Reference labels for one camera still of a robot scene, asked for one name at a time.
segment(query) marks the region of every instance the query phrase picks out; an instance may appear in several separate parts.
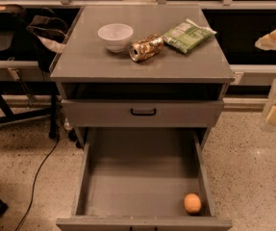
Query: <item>floor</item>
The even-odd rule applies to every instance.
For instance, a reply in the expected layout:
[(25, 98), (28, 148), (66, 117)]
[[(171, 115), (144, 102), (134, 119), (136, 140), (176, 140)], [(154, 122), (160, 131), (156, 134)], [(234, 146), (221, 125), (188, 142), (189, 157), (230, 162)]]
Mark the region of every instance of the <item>floor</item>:
[[(232, 231), (276, 230), (276, 133), (262, 132), (260, 119), (223, 112), (203, 151), (216, 216), (230, 219)], [(0, 230), (15, 230), (28, 208), (38, 167), (56, 144), (48, 131), (49, 117), (0, 125), (0, 198), (9, 205)], [(70, 217), (82, 154), (62, 128), (19, 230), (60, 230), (55, 221)]]

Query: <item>gray tabletop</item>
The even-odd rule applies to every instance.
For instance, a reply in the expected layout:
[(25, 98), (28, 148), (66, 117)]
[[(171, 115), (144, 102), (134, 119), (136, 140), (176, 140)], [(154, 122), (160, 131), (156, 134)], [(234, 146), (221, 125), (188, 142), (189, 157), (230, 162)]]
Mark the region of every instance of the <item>gray tabletop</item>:
[(124, 23), (134, 29), (134, 42), (162, 35), (186, 18), (208, 26), (193, 5), (87, 5), (51, 77), (62, 82), (230, 83), (232, 71), (215, 37), (186, 55), (165, 46), (155, 57), (135, 63), (128, 50), (112, 53), (97, 35), (106, 24)]

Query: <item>soda can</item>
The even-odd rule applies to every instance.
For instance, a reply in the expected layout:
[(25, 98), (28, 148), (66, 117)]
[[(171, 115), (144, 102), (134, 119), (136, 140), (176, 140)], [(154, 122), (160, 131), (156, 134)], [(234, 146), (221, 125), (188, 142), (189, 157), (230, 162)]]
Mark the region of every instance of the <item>soda can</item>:
[(140, 62), (160, 53), (163, 46), (163, 38), (155, 34), (134, 42), (129, 48), (129, 53), (133, 61)]

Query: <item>orange ball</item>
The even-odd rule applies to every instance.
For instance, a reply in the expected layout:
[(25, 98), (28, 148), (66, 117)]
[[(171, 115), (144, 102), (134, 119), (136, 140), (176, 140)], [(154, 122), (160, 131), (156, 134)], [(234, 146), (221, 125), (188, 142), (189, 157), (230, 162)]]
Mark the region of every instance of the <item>orange ball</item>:
[(202, 209), (202, 203), (198, 195), (190, 193), (185, 197), (185, 209), (189, 214), (198, 214)]

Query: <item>green chip bag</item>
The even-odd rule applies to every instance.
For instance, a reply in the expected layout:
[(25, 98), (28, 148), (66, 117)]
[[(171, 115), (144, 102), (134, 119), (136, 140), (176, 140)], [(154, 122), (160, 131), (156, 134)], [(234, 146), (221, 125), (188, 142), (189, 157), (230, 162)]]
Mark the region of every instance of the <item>green chip bag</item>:
[(182, 53), (187, 53), (216, 32), (208, 27), (200, 27), (190, 19), (170, 29), (163, 35), (165, 43), (175, 47)]

